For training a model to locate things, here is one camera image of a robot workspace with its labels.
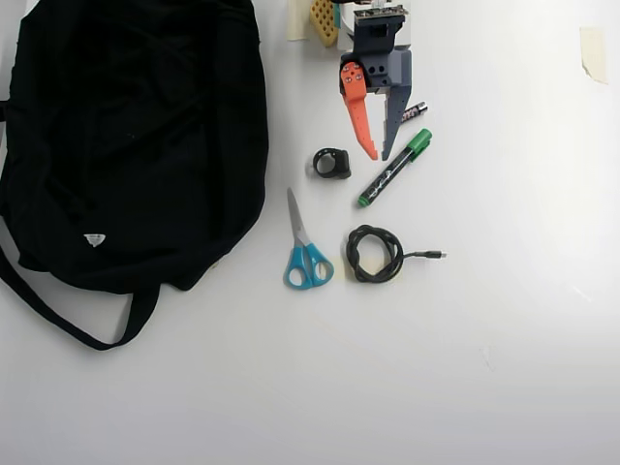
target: scissors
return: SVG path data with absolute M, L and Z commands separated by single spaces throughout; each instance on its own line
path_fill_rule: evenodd
M 289 266 L 287 267 L 285 281 L 289 286 L 300 291 L 318 288 L 323 284 L 327 284 L 333 278 L 333 264 L 319 252 L 317 246 L 308 238 L 308 234 L 301 221 L 301 214 L 299 213 L 299 207 L 297 206 L 293 190 L 289 188 L 287 194 L 289 198 L 289 212 L 291 213 L 291 225 L 293 226 L 294 248 L 291 253 Z M 321 279 L 317 273 L 321 265 L 327 270 L 327 277 L 325 279 Z M 294 270 L 298 270 L 301 273 L 303 279 L 301 284 L 295 284 L 291 280 L 291 273 Z

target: yellow block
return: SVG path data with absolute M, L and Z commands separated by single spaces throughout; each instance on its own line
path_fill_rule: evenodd
M 310 22 L 317 30 L 321 42 L 331 47 L 338 39 L 338 29 L 333 23 L 333 4 L 330 0 L 315 0 L 310 7 Z

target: black cable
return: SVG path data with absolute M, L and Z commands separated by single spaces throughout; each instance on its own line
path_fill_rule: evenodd
M 379 237 L 387 248 L 389 253 L 389 263 L 377 274 L 370 274 L 359 264 L 359 251 L 357 249 L 359 243 L 367 235 Z M 403 252 L 403 246 L 398 238 L 389 231 L 381 228 L 373 228 L 372 226 L 363 225 L 349 234 L 349 242 L 347 242 L 347 260 L 354 270 L 356 279 L 360 283 L 381 284 L 386 283 L 394 278 L 403 267 L 405 259 L 410 257 L 420 257 L 424 259 L 442 259 L 446 254 L 439 251 L 414 252 L 406 254 Z

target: scissors blade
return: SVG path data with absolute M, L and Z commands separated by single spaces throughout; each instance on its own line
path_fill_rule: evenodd
M 308 245 L 310 239 L 306 233 L 306 229 L 303 227 L 303 221 L 301 221 L 301 213 L 299 213 L 299 207 L 297 206 L 297 200 L 293 189 L 289 188 L 287 191 L 289 198 L 289 213 L 291 214 L 291 226 L 293 227 L 294 245 Z

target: backpack strap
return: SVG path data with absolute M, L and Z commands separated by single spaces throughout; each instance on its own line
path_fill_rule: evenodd
M 93 336 L 69 323 L 49 308 L 47 304 L 43 302 L 41 298 L 32 290 L 32 288 L 21 278 L 21 276 L 17 274 L 16 270 L 7 260 L 2 248 L 0 248 L 0 278 L 28 305 L 30 305 L 35 312 L 48 320 L 50 323 L 74 336 L 79 342 L 97 351 L 107 351 L 114 347 L 124 346 L 134 339 L 153 314 L 153 310 L 157 304 L 157 299 L 159 298 L 160 288 L 157 286 L 153 289 L 134 293 L 125 333 L 118 342 L 108 344 L 95 339 Z

